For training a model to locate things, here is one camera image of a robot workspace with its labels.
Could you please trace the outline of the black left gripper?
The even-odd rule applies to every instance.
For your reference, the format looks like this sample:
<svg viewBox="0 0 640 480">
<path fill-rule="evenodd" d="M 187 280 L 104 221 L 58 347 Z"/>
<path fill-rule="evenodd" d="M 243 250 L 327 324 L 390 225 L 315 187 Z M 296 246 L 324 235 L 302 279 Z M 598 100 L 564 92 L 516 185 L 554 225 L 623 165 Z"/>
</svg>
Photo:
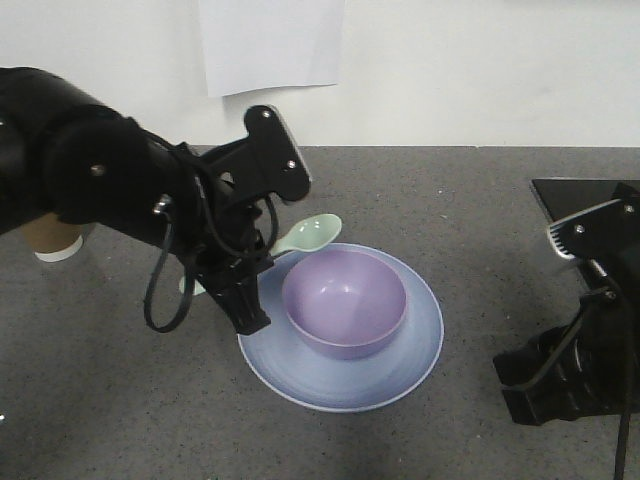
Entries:
<svg viewBox="0 0 640 480">
<path fill-rule="evenodd" d="M 259 300 L 257 276 L 274 265 L 270 253 L 278 235 L 271 195 L 232 202 L 235 184 L 202 169 L 193 174 L 203 250 L 195 260 L 194 286 L 219 290 L 212 298 L 239 335 L 253 335 L 271 324 Z"/>
</svg>

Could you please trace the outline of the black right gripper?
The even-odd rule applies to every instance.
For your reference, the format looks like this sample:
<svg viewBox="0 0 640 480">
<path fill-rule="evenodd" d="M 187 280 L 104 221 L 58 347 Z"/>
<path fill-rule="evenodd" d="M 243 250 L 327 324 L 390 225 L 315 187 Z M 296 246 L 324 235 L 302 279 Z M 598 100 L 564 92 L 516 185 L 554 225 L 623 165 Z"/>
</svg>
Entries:
<svg viewBox="0 0 640 480">
<path fill-rule="evenodd" d="M 494 358 L 514 422 L 638 412 L 639 299 L 608 276 L 587 286 L 569 324 Z"/>
</svg>

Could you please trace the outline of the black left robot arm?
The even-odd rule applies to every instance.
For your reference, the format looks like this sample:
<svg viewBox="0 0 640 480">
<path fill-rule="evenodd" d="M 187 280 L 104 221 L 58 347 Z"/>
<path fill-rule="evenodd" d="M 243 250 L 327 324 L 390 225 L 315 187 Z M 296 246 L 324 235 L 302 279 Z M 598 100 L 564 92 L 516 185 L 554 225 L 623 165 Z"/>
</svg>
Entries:
<svg viewBox="0 0 640 480">
<path fill-rule="evenodd" d="M 43 70 L 1 72 L 1 228 L 45 215 L 156 246 L 147 326 L 176 329 L 204 287 L 242 335 L 270 320 L 258 274 L 278 230 L 273 185 L 246 141 L 195 153 Z"/>
</svg>

